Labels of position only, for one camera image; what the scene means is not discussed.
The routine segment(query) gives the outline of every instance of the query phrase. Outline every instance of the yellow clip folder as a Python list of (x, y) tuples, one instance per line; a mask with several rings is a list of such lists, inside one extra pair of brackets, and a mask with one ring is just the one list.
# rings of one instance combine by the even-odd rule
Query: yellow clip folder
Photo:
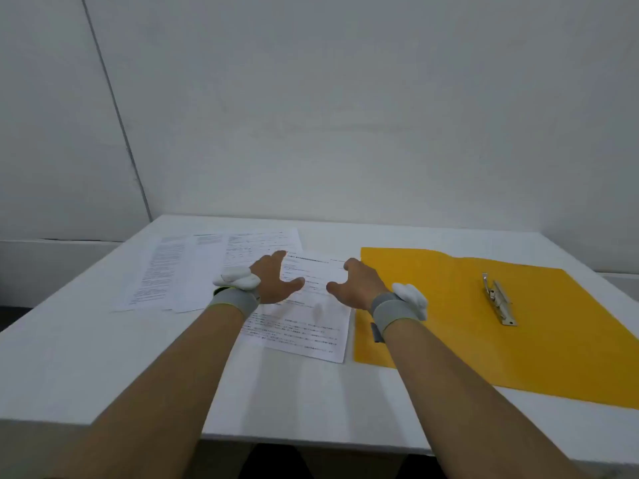
[[(639, 409), (639, 340), (563, 270), (423, 249), (363, 248), (362, 261), (388, 288), (417, 287), (429, 302), (424, 325), (492, 385)], [(501, 324), (482, 272), (519, 326)], [(371, 323), (356, 313), (355, 361), (394, 368)]]

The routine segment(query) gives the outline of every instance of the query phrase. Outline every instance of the binder clip mechanism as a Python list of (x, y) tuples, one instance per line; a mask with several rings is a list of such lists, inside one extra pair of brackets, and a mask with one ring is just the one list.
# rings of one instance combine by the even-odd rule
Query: binder clip mechanism
[(482, 272), (482, 277), (484, 278), (484, 289), (488, 294), (488, 299), (490, 299), (491, 303), (495, 307), (501, 323), (504, 326), (517, 326), (517, 321), (515, 321), (510, 306), (508, 306), (508, 304), (512, 301), (508, 298), (508, 296), (506, 296), (506, 293), (499, 285), (499, 282), (494, 280), (493, 287), (488, 287), (488, 274)]

